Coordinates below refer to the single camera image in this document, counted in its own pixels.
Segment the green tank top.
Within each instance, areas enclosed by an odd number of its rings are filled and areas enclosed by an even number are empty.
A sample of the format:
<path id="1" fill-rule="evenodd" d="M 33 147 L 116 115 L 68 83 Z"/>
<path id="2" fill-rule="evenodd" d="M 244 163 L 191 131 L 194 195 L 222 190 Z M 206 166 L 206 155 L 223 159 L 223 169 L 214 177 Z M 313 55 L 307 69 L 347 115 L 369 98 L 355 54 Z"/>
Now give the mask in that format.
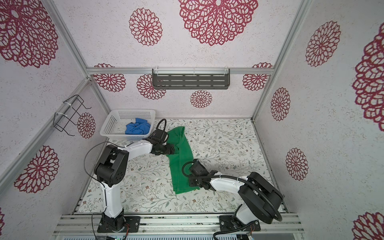
<path id="1" fill-rule="evenodd" d="M 170 162 L 174 193 L 179 195 L 198 189 L 198 187 L 189 186 L 189 179 L 182 173 L 183 165 L 194 160 L 191 147 L 185 135 L 185 127 L 176 127 L 170 130 L 168 135 L 167 144 L 173 145 L 175 150 L 174 154 L 167 155 Z"/>

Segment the blue tank top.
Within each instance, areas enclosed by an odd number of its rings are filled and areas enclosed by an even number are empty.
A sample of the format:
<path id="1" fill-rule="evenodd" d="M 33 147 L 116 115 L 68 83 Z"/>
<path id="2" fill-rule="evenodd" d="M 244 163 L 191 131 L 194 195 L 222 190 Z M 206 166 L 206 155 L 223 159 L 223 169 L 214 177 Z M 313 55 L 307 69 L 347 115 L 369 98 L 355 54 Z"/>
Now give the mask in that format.
<path id="1" fill-rule="evenodd" d="M 150 132 L 151 124 L 147 120 L 136 118 L 135 123 L 126 125 L 126 135 L 146 135 Z"/>

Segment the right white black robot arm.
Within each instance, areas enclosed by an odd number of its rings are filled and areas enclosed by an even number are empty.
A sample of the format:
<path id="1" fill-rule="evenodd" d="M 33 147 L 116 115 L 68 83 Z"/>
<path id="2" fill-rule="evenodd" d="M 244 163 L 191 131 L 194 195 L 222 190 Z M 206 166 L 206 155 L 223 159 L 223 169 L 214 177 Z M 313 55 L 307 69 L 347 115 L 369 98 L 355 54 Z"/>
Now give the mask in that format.
<path id="1" fill-rule="evenodd" d="M 198 159 L 194 159 L 182 166 L 182 174 L 189 179 L 191 187 L 240 196 L 243 203 L 232 217 L 235 224 L 245 225 L 253 221 L 271 224 L 274 220 L 283 220 L 279 212 L 283 195 L 256 172 L 245 177 L 224 175 L 218 171 L 209 172 Z"/>

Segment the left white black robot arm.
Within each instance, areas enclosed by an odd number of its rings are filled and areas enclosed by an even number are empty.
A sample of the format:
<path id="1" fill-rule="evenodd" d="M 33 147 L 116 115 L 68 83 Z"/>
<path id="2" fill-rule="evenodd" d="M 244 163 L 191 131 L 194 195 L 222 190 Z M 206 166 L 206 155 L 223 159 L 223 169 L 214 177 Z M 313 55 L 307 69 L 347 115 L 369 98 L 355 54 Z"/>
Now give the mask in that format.
<path id="1" fill-rule="evenodd" d="M 128 229 L 120 193 L 128 161 L 146 154 L 174 154 L 174 145 L 167 143 L 168 137 L 166 131 L 155 130 L 149 137 L 127 146 L 119 147 L 111 143 L 105 147 L 94 168 L 97 181 L 104 191 L 105 203 L 98 233 L 119 233 Z"/>

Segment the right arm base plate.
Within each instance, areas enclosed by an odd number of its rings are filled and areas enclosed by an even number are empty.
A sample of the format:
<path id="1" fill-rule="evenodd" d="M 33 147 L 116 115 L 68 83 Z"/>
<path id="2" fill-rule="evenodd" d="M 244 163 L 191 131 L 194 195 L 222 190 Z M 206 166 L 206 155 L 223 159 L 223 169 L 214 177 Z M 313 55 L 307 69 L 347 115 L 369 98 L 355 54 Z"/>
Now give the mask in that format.
<path id="1" fill-rule="evenodd" d="M 222 232 L 238 230 L 241 227 L 244 227 L 246 224 L 236 220 L 233 216 L 219 216 L 220 230 Z M 259 232 L 261 226 L 258 220 L 256 220 L 252 225 L 242 229 L 245 232 Z"/>

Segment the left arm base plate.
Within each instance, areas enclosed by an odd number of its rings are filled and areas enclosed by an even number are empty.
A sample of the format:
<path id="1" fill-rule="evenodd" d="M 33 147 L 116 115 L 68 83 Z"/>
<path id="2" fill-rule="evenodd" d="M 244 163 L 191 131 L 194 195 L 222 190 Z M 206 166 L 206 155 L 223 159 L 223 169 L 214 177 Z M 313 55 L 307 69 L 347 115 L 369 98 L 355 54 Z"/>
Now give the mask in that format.
<path id="1" fill-rule="evenodd" d="M 97 233 L 137 233 L 140 226 L 141 217 L 117 217 L 112 219 L 102 216 Z"/>

